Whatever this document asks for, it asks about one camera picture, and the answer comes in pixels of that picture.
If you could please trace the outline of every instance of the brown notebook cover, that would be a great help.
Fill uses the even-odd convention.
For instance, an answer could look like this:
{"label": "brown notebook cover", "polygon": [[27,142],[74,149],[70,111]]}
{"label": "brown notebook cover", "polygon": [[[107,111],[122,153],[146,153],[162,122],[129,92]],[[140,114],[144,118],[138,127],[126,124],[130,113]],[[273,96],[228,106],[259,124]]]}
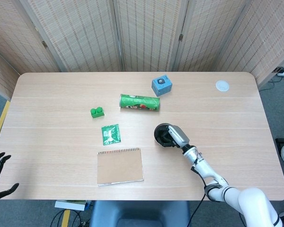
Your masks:
{"label": "brown notebook cover", "polygon": [[140,148],[98,152],[99,186],[143,180]]}

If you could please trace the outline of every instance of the white circle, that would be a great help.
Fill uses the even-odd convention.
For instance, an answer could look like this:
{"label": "white circle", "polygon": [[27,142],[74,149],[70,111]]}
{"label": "white circle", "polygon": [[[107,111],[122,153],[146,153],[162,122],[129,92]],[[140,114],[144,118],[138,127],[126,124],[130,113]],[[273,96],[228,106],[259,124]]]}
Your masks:
{"label": "white circle", "polygon": [[229,84],[225,80],[218,80],[216,82],[216,88],[219,91],[226,92],[229,90]]}

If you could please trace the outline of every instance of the blue box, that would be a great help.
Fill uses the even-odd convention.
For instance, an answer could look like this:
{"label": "blue box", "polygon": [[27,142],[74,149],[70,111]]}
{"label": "blue box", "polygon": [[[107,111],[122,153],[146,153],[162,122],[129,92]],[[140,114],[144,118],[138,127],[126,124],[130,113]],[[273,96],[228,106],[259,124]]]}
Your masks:
{"label": "blue box", "polygon": [[156,96],[163,95],[171,91],[172,83],[167,77],[163,75],[161,77],[155,78],[152,80],[151,88],[155,92]]}

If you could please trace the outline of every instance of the pringles can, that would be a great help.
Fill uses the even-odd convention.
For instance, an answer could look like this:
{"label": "pringles can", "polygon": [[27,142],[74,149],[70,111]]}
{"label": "pringles can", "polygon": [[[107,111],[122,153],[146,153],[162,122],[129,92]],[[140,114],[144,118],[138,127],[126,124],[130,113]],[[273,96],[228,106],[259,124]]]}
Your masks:
{"label": "pringles can", "polygon": [[122,108],[142,109],[142,110],[159,110],[160,98],[120,95],[119,105]]}

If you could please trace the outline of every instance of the green packet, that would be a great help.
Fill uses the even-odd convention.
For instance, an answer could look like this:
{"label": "green packet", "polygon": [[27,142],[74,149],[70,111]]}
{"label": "green packet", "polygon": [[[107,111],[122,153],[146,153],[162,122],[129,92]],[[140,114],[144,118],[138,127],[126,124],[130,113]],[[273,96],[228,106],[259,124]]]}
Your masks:
{"label": "green packet", "polygon": [[113,143],[120,143],[120,130],[118,124],[113,124],[109,126],[104,126],[102,130],[103,145],[109,145]]}

